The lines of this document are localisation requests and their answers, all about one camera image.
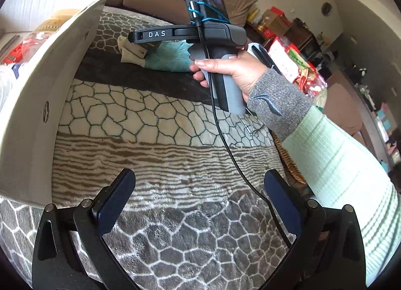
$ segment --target gripper handle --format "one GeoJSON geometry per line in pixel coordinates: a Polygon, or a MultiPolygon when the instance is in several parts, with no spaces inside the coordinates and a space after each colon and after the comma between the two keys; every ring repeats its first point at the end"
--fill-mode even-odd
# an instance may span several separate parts
{"type": "MultiPolygon", "coordinates": [[[[208,46],[211,59],[230,59],[237,56],[234,47],[208,46]]],[[[205,52],[201,44],[196,43],[188,49],[193,59],[205,59],[205,52]]],[[[208,73],[202,70],[206,81],[209,83],[208,73]]],[[[230,75],[212,73],[213,75],[213,98],[219,102],[221,110],[231,114],[244,115],[246,106],[242,98],[240,88],[235,84],[230,75]]]]}

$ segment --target blue elastic cord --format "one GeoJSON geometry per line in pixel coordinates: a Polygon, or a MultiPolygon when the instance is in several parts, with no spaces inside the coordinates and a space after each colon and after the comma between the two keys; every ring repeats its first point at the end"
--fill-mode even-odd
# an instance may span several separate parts
{"type": "MultiPolygon", "coordinates": [[[[204,6],[206,6],[207,8],[209,8],[209,9],[215,11],[215,12],[219,15],[219,17],[222,18],[222,19],[204,18],[204,19],[202,19],[202,22],[214,21],[214,22],[223,22],[223,23],[228,23],[228,24],[230,23],[229,19],[227,19],[223,14],[221,14],[221,13],[220,13],[217,9],[215,9],[213,6],[211,6],[211,5],[209,5],[209,4],[205,3],[205,2],[196,2],[196,3],[197,3],[198,5],[204,5],[204,6]]],[[[199,12],[199,11],[197,11],[197,10],[192,10],[190,7],[188,8],[188,11],[193,12],[193,13],[196,13],[196,14],[199,15],[200,17],[203,16],[201,12],[199,12]]]]}

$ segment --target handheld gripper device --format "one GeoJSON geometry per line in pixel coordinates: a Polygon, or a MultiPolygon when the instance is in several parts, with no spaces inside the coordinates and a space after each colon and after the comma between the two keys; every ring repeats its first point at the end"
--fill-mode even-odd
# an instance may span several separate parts
{"type": "MultiPolygon", "coordinates": [[[[247,42],[245,30],[231,25],[223,0],[185,0],[192,24],[138,29],[128,35],[132,43],[187,40],[193,59],[232,59],[247,42]]],[[[209,74],[202,71],[210,84],[209,74]]],[[[247,110],[240,88],[229,75],[212,73],[213,98],[220,109],[244,115],[247,110]]]]}

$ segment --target beige cloth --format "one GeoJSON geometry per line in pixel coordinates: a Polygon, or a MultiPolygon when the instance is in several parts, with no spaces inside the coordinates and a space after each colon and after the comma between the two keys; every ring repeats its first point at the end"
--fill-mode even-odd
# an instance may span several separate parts
{"type": "Polygon", "coordinates": [[[117,38],[118,49],[121,53],[122,63],[133,63],[145,67],[145,56],[148,52],[145,48],[131,43],[127,37],[119,36],[117,38]]]}

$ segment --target striped blanket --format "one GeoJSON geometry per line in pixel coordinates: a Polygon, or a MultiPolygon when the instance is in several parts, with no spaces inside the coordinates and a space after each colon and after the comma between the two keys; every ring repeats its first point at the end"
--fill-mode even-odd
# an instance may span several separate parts
{"type": "MultiPolygon", "coordinates": [[[[217,114],[241,169],[262,189],[266,170],[282,172],[271,135],[250,136],[236,115],[217,114]]],[[[209,105],[75,79],[53,160],[58,207],[95,197],[123,168],[135,172],[136,188],[105,240],[144,289],[253,289],[285,254],[270,212],[223,147],[209,105]]]]}

